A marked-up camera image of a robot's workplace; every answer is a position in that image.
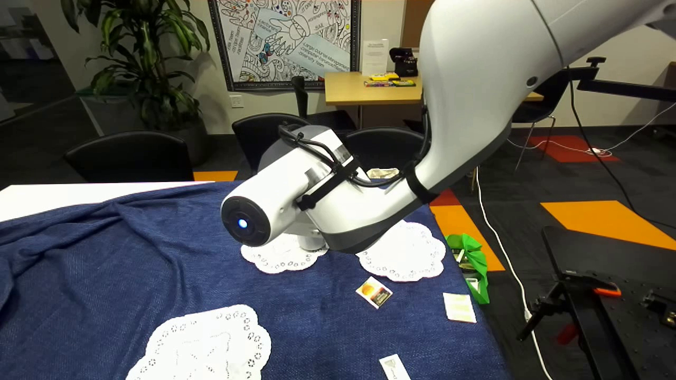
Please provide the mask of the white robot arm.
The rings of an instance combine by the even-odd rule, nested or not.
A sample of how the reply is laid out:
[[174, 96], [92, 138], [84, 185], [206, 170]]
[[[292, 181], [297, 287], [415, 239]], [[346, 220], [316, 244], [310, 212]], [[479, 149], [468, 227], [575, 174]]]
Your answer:
[[384, 187], [360, 185], [334, 132], [299, 127], [282, 157], [226, 194], [221, 224], [250, 247], [316, 233], [356, 253], [491, 155], [537, 84], [635, 26], [672, 19], [673, 0], [434, 0], [418, 47], [423, 159]]

